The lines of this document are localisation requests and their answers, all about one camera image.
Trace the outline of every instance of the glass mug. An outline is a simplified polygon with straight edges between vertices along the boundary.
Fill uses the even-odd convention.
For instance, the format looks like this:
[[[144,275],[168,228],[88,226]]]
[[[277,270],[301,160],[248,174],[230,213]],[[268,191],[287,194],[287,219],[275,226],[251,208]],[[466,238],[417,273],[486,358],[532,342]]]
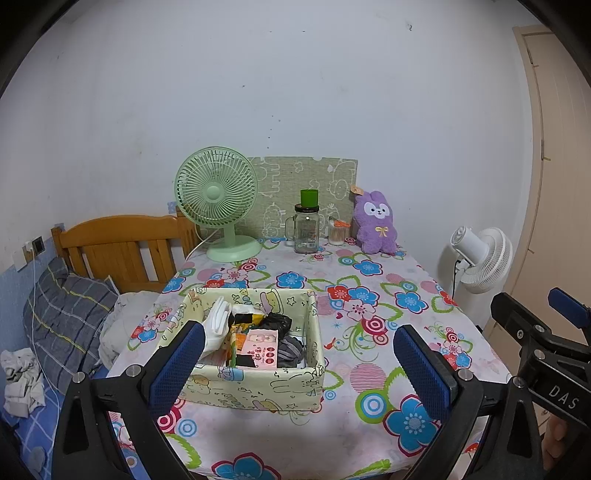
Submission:
[[[285,220],[285,237],[294,242],[297,254],[313,254],[318,251],[320,239],[320,207],[295,206],[295,215]]]

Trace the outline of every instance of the wooden headboard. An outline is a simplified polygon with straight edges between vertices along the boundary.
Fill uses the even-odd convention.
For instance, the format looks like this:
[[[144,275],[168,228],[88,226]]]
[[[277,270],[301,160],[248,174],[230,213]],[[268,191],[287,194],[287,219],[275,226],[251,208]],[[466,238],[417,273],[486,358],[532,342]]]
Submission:
[[[161,292],[174,277],[171,239],[180,239],[186,255],[197,245],[195,224],[177,209],[177,216],[117,215],[80,223],[67,231],[51,229],[57,254],[81,277],[113,278],[121,293]],[[150,281],[138,242],[147,242],[158,281]]]

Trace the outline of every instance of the fan head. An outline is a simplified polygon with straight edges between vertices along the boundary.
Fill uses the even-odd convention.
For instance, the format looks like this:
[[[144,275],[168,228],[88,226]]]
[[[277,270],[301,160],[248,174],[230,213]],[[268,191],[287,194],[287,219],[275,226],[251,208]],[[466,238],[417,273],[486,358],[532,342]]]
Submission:
[[[475,236],[478,238],[477,242],[480,243],[480,247],[476,245],[475,241],[474,247],[470,250],[478,252],[474,257],[478,257],[479,261],[473,262],[468,258],[466,259],[471,266],[466,269],[460,281],[469,292],[484,293],[507,275],[513,260],[513,246],[511,241],[498,228],[486,228]],[[452,237],[452,246],[456,248],[453,240],[454,237]]]
[[[235,150],[208,147],[195,152],[174,181],[178,207],[199,225],[236,223],[254,205],[258,183],[252,164]]]

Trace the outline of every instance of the wooden door frame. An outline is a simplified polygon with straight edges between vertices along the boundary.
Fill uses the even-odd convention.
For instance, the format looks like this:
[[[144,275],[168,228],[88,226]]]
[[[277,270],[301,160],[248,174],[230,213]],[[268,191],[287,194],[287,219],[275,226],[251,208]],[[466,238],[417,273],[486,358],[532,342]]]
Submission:
[[[515,250],[513,263],[509,269],[509,274],[505,280],[503,291],[511,294],[521,273],[521,269],[525,263],[525,256],[530,246],[531,235],[534,231],[535,216],[538,213],[538,205],[540,202],[540,189],[542,186],[542,142],[544,141],[543,124],[542,124],[542,105],[540,101],[540,91],[538,89],[538,82],[535,76],[535,65],[532,64],[525,38],[532,35],[546,35],[551,34],[552,31],[543,25],[530,25],[528,27],[514,27],[513,33],[515,40],[521,53],[521,60],[525,67],[525,77],[527,78],[527,85],[530,91],[531,102],[531,119],[532,119],[532,142],[533,142],[533,159],[531,162],[531,183],[530,196],[527,201],[527,210],[525,211],[525,219],[523,228],[521,229],[521,236],[519,243]],[[485,338],[490,337],[496,322],[491,318],[486,322],[483,335]]]

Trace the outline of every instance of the stuffed bunny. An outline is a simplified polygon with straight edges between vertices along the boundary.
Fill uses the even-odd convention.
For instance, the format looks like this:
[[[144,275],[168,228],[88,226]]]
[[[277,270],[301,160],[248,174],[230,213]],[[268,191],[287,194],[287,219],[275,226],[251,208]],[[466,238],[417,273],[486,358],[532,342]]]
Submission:
[[[393,254],[396,251],[396,238],[392,210],[382,192],[365,192],[355,199],[353,218],[359,225],[357,240],[366,254],[383,252]]]

